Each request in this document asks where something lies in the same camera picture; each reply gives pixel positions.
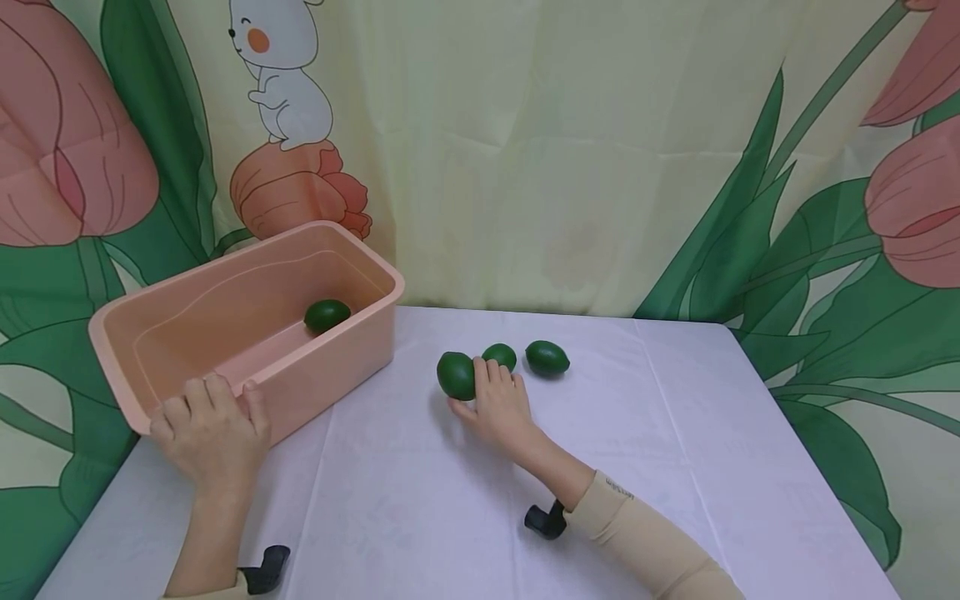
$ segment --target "black wrist strap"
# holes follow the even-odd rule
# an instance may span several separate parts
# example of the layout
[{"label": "black wrist strap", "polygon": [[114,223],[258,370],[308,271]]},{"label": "black wrist strap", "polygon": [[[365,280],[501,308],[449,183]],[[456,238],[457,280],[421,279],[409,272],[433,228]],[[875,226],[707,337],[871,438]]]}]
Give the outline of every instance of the black wrist strap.
[{"label": "black wrist strap", "polygon": [[564,519],[564,505],[560,500],[554,500],[550,512],[545,513],[537,505],[531,506],[527,511],[527,516],[523,518],[523,526],[537,532],[547,541],[555,540],[566,529],[566,519]]},{"label": "black wrist strap", "polygon": [[287,546],[270,546],[263,551],[260,566],[241,566],[240,571],[247,579],[247,593],[258,596],[275,590],[283,578],[283,567],[290,558]]}]

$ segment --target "table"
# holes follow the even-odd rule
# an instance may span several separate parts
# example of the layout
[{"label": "table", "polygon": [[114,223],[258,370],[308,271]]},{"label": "table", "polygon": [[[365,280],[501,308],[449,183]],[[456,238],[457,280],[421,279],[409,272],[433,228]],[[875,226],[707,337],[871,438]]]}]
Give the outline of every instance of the table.
[{"label": "table", "polygon": [[[748,598],[898,597],[723,326],[404,307],[394,362],[268,457],[242,564],[275,543],[293,554],[264,597],[645,597],[574,532],[524,529],[552,496],[448,414],[444,351],[521,354],[538,339],[573,365],[558,381],[528,374],[540,426],[682,527]],[[189,504],[141,440],[38,598],[158,597]]]}]

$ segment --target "arm sleeve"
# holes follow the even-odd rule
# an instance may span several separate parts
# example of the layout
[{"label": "arm sleeve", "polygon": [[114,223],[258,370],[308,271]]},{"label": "arm sleeve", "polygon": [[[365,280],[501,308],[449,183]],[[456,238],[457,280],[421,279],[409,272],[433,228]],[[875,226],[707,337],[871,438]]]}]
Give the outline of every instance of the arm sleeve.
[{"label": "arm sleeve", "polygon": [[626,565],[655,600],[743,600],[696,541],[600,471],[564,517]]},{"label": "arm sleeve", "polygon": [[[210,593],[199,596],[188,596],[177,598],[176,600],[250,600],[251,596],[247,594],[247,578],[243,573],[237,571],[237,583],[230,589],[221,589],[220,591],[211,591]],[[160,600],[175,600],[163,596]]]}]

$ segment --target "hand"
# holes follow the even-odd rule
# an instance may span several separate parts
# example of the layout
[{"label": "hand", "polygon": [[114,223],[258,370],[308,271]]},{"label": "hand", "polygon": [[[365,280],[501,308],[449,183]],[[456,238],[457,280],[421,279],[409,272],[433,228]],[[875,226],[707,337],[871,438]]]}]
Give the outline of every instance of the hand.
[{"label": "hand", "polygon": [[263,393],[252,383],[240,410],[227,380],[218,374],[186,382],[183,396],[164,401],[150,435],[167,459],[193,481],[198,498],[252,493],[270,448],[270,420]]},{"label": "hand", "polygon": [[523,377],[493,360],[485,363],[474,358],[473,367],[476,410],[453,398],[447,404],[464,425],[519,464],[526,449],[542,435],[530,415]]}]

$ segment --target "curtain backdrop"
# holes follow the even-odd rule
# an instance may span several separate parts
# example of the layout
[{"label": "curtain backdrop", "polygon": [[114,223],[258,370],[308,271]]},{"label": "curtain backdrop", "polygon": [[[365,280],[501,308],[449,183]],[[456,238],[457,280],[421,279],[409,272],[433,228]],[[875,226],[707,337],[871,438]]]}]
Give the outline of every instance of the curtain backdrop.
[{"label": "curtain backdrop", "polygon": [[960,588],[960,0],[0,0],[0,598],[132,447],[106,302],[335,221],[405,303],[727,324]]}]

